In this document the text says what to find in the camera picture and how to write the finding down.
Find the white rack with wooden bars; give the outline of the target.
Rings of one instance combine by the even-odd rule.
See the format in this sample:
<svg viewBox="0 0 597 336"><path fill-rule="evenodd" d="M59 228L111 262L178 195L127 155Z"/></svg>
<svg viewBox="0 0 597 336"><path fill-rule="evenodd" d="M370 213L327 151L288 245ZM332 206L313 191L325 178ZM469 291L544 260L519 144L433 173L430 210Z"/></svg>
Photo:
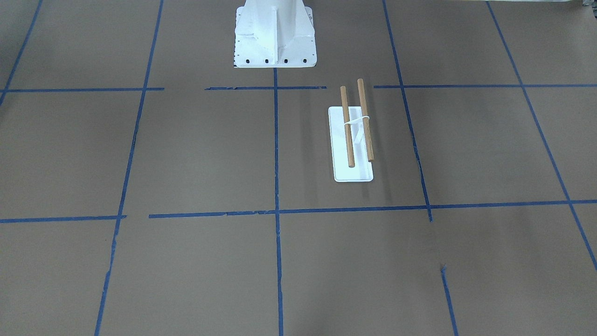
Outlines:
<svg viewBox="0 0 597 336"><path fill-rule="evenodd" d="M358 106L350 106L346 86L340 88L340 106L328 108L331 159L338 183L371 182L373 141L363 78L357 79Z"/></svg>

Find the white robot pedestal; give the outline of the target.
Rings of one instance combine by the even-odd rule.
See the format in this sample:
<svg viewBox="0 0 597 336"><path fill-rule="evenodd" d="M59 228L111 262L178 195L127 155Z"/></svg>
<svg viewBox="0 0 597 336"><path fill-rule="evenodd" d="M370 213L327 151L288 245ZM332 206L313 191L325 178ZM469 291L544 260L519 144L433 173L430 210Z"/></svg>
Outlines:
<svg viewBox="0 0 597 336"><path fill-rule="evenodd" d="M316 66L313 12L302 0L247 0L235 23L234 67Z"/></svg>

